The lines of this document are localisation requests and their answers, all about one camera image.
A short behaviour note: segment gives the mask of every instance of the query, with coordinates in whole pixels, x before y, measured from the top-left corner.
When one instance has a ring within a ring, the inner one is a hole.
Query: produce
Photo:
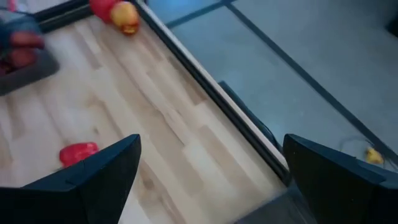
[[[97,152],[98,146],[95,142],[72,144],[60,151],[60,161],[64,167],[69,167]]]
[[[23,68],[36,62],[37,55],[34,49],[14,49],[8,55],[9,61],[14,68]]]
[[[381,156],[380,152],[377,152],[374,148],[369,147],[366,150],[366,162],[370,164],[383,164],[384,159]]]
[[[135,34],[139,28],[139,14],[131,2],[116,3],[111,10],[111,20],[123,34]]]
[[[11,47],[32,47],[43,49],[44,39],[41,35],[29,31],[17,31],[11,34]]]
[[[7,75],[10,72],[13,72],[15,70],[15,68],[7,60],[1,59],[0,60],[0,70],[1,70],[1,72],[0,72],[0,77],[1,77],[3,75]]]
[[[109,23],[111,22],[111,9],[120,1],[121,0],[90,0],[90,7],[94,15],[98,16],[105,23]]]

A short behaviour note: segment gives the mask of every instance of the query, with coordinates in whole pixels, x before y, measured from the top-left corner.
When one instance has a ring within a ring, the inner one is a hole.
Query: gray tile floor
[[[149,0],[149,6],[168,23],[215,2]],[[398,152],[398,38],[384,29],[397,1],[237,0],[233,6]],[[342,140],[362,136],[228,8],[172,31],[279,142],[294,133],[337,149]],[[343,150],[364,158],[363,142]]]

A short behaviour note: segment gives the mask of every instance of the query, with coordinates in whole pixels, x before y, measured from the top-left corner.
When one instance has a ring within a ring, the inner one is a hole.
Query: red bell pepper
[[[111,10],[121,0],[90,0],[90,7],[94,15],[98,16],[105,23],[111,22]]]
[[[83,142],[64,147],[60,151],[60,161],[63,167],[68,167],[98,152],[95,142]]]

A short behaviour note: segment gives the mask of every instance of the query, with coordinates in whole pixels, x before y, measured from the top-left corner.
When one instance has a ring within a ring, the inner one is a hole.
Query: wooden floor
[[[142,138],[120,223],[228,223],[283,186],[158,37],[134,37],[90,17],[46,35],[61,63],[0,98],[0,185],[60,168],[59,150]]]

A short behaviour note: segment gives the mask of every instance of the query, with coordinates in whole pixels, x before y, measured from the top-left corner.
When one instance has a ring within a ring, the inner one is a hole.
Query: apple
[[[123,34],[133,35],[138,31],[139,14],[130,2],[117,2],[111,10],[111,20]]]

